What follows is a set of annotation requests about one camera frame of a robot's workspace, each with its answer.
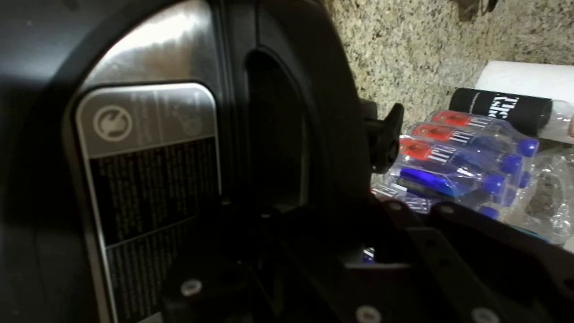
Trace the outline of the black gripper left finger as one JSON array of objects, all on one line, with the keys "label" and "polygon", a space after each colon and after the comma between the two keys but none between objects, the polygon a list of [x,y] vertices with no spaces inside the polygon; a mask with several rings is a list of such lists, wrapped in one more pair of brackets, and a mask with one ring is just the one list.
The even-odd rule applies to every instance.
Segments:
[{"label": "black gripper left finger", "polygon": [[308,241],[188,247],[161,286],[163,323],[341,323],[332,263]]}]

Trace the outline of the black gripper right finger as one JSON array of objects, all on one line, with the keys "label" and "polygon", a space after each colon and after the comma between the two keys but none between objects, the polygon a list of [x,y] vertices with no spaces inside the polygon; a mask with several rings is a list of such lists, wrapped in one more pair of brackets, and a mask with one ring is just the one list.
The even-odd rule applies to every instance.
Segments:
[{"label": "black gripper right finger", "polygon": [[405,236],[452,306],[507,323],[574,323],[574,256],[454,204],[427,216],[398,200],[378,204],[382,229]]}]

